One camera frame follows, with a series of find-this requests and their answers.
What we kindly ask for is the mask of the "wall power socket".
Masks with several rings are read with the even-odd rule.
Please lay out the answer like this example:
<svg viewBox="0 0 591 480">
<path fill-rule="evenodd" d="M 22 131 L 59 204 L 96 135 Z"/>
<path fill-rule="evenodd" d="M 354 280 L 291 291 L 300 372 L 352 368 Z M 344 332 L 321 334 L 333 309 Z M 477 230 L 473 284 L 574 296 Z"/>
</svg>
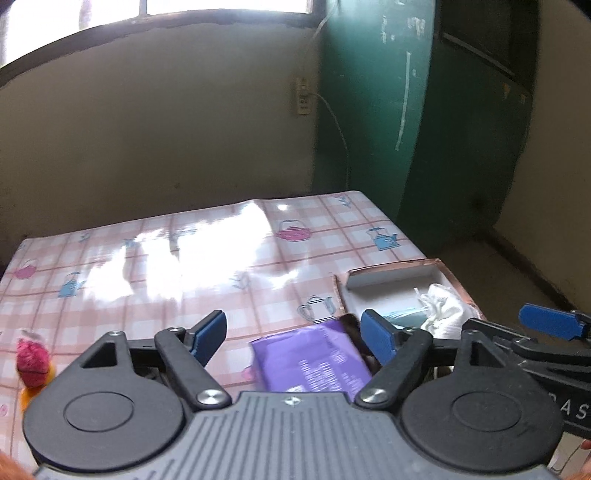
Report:
<svg viewBox="0 0 591 480">
<path fill-rule="evenodd" d="M 310 97 L 311 92 L 308 87 L 308 80 L 304 77 L 295 78 L 295 111 L 297 115 L 305 116 L 311 114 Z"/>
</svg>

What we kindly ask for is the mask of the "red knitted pouch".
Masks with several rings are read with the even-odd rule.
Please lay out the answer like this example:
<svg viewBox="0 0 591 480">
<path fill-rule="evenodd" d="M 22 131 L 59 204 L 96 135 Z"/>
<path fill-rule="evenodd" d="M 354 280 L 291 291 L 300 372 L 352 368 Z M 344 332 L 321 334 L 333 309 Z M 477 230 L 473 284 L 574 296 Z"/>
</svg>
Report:
<svg viewBox="0 0 591 480">
<path fill-rule="evenodd" d="M 16 370 L 26 388 L 42 387 L 50 380 L 50 355 L 39 334 L 21 330 L 16 348 Z"/>
</svg>

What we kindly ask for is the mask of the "white drawstring pouch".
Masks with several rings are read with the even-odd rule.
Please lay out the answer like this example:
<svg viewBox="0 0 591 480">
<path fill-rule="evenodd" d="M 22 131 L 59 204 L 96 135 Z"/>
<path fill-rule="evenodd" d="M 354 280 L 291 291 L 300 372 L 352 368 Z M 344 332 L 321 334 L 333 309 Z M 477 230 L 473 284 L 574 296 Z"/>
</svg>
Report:
<svg viewBox="0 0 591 480">
<path fill-rule="evenodd" d="M 425 314 L 421 329 L 436 339 L 459 340 L 462 326 L 476 314 L 455 290 L 439 283 L 432 283 L 426 293 L 415 288 L 415 294 Z"/>
</svg>

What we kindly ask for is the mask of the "pink checkered tablecloth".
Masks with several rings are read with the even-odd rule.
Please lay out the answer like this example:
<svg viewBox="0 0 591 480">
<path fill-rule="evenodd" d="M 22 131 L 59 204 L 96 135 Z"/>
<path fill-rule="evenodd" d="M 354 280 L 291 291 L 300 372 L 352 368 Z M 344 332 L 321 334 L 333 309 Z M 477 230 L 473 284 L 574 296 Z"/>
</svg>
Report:
<svg viewBox="0 0 591 480">
<path fill-rule="evenodd" d="M 1 449 L 35 463 L 22 434 L 16 346 L 41 336 L 58 369 L 104 333 L 149 338 L 212 310 L 228 339 L 208 364 L 231 393 L 249 388 L 252 340 L 338 316 L 352 270 L 423 258 L 359 191 L 233 205 L 28 238 L 1 279 Z"/>
</svg>

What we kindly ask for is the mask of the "green door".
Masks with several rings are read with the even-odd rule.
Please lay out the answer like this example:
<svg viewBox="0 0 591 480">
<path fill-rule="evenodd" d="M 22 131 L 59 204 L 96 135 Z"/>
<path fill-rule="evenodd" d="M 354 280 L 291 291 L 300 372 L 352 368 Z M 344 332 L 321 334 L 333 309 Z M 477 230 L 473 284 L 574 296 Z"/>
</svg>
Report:
<svg viewBox="0 0 591 480">
<path fill-rule="evenodd" d="M 329 1 L 312 187 L 359 190 L 426 253 L 498 220 L 531 118 L 535 1 Z"/>
</svg>

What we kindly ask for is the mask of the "cardboard box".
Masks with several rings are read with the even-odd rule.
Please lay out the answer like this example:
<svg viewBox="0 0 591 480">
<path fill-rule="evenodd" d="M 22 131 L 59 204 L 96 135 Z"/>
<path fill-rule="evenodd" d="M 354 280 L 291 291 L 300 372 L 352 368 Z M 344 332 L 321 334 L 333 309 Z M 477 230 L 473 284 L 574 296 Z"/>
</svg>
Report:
<svg viewBox="0 0 591 480">
<path fill-rule="evenodd" d="M 394 327 L 421 328 L 425 314 L 415 288 L 426 293 L 432 283 L 455 290 L 476 311 L 473 318 L 485 318 L 464 286 L 439 259 L 419 259 L 351 270 L 345 279 L 335 279 L 335 296 L 342 312 L 358 318 L 372 309 Z"/>
</svg>

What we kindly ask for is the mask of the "orange tissue pack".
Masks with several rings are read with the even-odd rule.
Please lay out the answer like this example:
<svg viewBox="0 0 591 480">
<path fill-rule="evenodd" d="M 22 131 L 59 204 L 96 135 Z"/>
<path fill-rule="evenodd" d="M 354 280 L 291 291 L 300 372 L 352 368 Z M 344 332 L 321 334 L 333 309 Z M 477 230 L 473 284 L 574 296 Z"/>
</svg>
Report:
<svg viewBox="0 0 591 480">
<path fill-rule="evenodd" d="M 44 382 L 40 386 L 36 387 L 28 387 L 25 386 L 19 394 L 19 405 L 21 413 L 24 413 L 28 406 L 30 405 L 31 401 L 37 397 L 41 391 L 55 378 L 56 376 L 56 367 L 53 362 L 49 364 L 49 370 L 45 376 Z"/>
</svg>

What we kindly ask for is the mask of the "purple tissue pack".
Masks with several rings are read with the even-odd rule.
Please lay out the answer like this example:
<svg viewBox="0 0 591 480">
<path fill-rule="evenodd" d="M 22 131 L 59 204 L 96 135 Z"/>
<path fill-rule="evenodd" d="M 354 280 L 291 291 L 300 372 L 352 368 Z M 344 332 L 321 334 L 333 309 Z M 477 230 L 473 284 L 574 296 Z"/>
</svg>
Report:
<svg viewBox="0 0 591 480">
<path fill-rule="evenodd" d="M 342 392 L 354 400 L 372 374 L 338 320 L 250 343 L 252 376 L 266 392 Z"/>
</svg>

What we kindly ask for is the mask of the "window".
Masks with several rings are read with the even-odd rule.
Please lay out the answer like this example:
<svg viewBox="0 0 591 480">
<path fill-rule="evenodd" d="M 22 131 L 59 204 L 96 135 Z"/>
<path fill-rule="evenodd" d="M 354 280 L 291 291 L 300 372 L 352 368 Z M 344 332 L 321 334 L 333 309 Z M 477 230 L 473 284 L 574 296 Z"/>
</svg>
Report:
<svg viewBox="0 0 591 480">
<path fill-rule="evenodd" d="M 139 16 L 119 22 L 97 25 L 58 38 L 26 53 L 1 67 L 1 84 L 7 85 L 20 75 L 61 57 L 107 44 L 152 29 L 171 29 L 194 24 L 283 24 L 294 28 L 315 28 L 328 16 L 325 1 L 315 1 L 309 13 L 249 9 L 209 9 Z"/>
</svg>

